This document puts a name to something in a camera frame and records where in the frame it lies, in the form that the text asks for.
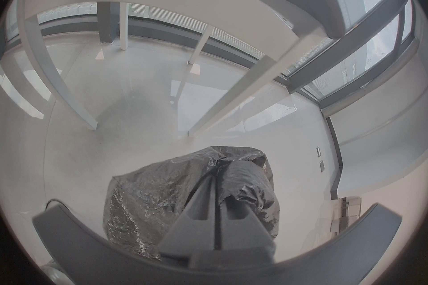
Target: glossy floor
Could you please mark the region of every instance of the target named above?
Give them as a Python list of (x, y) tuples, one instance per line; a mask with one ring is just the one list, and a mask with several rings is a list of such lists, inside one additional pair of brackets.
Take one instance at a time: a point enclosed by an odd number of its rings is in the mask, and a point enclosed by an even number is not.
[(47, 200), (61, 200), (104, 236), (104, 201), (113, 175), (218, 145), (266, 153), (281, 205), (277, 261), (331, 238), (337, 201), (329, 200), (329, 191), (338, 165), (326, 122), (313, 103), (271, 82), (191, 139), (187, 130), (246, 73), (244, 68), (209, 55), (190, 68), (191, 50), (141, 38), (130, 38), (126, 51), (119, 42), (100, 44), (92, 33), (50, 36), (45, 43), (61, 77), (99, 124), (95, 131), (87, 129), (55, 101), (22, 47), (4, 54), (0, 203), (39, 265), (50, 256), (31, 218)]

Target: black plastic bag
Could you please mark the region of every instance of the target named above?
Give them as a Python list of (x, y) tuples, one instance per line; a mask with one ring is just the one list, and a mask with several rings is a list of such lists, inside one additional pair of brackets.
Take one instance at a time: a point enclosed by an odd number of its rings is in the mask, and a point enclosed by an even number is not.
[(218, 175), (219, 199), (249, 206), (270, 234), (278, 234), (280, 206), (266, 155), (251, 147), (207, 147), (112, 178), (104, 207), (107, 238), (122, 248), (160, 259), (156, 247), (208, 174)]

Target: gray plastic covering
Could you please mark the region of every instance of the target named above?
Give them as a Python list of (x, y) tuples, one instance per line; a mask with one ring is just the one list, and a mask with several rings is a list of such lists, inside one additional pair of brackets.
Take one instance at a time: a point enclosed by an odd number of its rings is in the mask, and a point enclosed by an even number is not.
[(107, 238), (125, 250), (159, 259), (157, 245), (207, 175), (219, 175), (220, 201), (247, 202), (270, 234), (280, 206), (266, 155), (251, 147), (207, 147), (112, 178), (104, 207)]

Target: floor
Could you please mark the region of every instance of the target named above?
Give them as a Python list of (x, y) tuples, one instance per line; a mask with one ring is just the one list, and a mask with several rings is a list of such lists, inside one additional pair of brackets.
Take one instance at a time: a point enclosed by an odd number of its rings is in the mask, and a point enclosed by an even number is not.
[(189, 68), (191, 50), (142, 38), (130, 37), (126, 51), (118, 41), (100, 44), (96, 33), (49, 36), (45, 43), (61, 77), (99, 124), (95, 131), (87, 129), (55, 101), (22, 47), (3, 56), (0, 204), (37, 264), (50, 256), (31, 218), (47, 200), (61, 200), (105, 236), (102, 214), (112, 176), (216, 145), (266, 153), (281, 205), (276, 261), (332, 237), (338, 202), (329, 200), (329, 191), (337, 158), (312, 102), (271, 82), (191, 139), (187, 130), (246, 73), (244, 68), (204, 54)]

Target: wall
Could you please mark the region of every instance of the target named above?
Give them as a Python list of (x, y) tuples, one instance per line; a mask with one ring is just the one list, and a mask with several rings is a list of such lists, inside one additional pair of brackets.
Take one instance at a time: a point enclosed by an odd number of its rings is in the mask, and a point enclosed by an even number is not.
[(428, 149), (428, 22), (418, 8), (417, 13), (415, 56), (383, 85), (330, 117), (343, 159), (339, 197), (397, 181)]
[(361, 285), (369, 285), (374, 282), (409, 241), (427, 207), (427, 184), (428, 160), (425, 159), (421, 165), (404, 178), (381, 189), (361, 195), (361, 213), (365, 212), (373, 203), (378, 202), (403, 216), (403, 222), (391, 245), (377, 265), (360, 283)]

